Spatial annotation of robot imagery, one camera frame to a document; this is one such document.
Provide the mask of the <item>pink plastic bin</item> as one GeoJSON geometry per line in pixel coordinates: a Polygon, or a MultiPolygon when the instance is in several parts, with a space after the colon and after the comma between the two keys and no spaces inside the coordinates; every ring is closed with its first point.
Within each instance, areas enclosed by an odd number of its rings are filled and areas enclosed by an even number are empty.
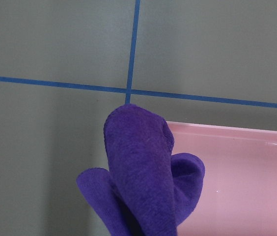
{"type": "Polygon", "coordinates": [[[181,236],[277,236],[277,131],[170,122],[173,152],[205,165],[181,236]]]}

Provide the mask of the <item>purple microfiber cloth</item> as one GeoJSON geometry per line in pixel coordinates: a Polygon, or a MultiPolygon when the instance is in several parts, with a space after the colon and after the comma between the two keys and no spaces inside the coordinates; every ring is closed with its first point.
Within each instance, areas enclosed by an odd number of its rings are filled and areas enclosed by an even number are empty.
{"type": "Polygon", "coordinates": [[[159,115],[133,104],[115,109],[104,125],[108,169],[76,179],[112,236],[175,236],[195,209],[205,166],[195,155],[173,154],[174,137],[159,115]]]}

